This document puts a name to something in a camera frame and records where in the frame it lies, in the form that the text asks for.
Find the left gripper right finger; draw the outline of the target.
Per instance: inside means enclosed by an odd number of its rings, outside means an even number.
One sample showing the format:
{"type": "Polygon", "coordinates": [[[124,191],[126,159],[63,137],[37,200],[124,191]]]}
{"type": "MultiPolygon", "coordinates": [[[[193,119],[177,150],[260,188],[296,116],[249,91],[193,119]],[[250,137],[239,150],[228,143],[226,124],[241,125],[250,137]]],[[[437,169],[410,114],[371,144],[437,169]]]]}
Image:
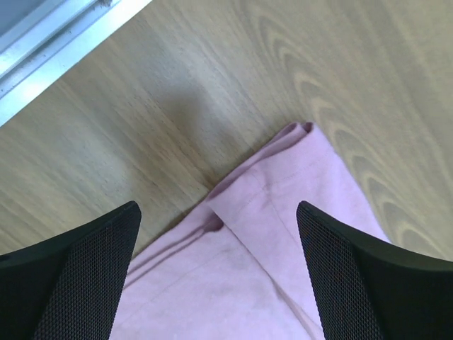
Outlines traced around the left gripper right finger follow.
{"type": "Polygon", "coordinates": [[[326,339],[452,338],[452,262],[382,241],[306,201],[297,224],[326,339]]]}

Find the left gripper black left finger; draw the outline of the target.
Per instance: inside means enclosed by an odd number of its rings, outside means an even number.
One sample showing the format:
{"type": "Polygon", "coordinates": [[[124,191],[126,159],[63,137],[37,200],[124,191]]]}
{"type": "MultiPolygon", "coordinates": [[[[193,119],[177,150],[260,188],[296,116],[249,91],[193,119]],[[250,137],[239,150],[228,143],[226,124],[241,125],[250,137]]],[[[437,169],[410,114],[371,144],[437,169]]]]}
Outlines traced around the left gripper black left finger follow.
{"type": "Polygon", "coordinates": [[[113,211],[1,255],[2,339],[108,339],[141,211],[113,211]]]}

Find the dusty pink t shirt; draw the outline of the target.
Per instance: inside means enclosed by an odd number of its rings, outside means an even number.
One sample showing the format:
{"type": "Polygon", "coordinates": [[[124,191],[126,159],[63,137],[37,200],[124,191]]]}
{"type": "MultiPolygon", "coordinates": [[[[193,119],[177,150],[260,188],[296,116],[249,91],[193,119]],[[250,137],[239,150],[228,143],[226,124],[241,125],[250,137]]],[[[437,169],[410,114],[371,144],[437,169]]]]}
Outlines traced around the dusty pink t shirt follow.
{"type": "Polygon", "coordinates": [[[131,262],[112,339],[322,339],[299,238],[303,200],[380,239],[322,131],[291,123],[131,262]]]}

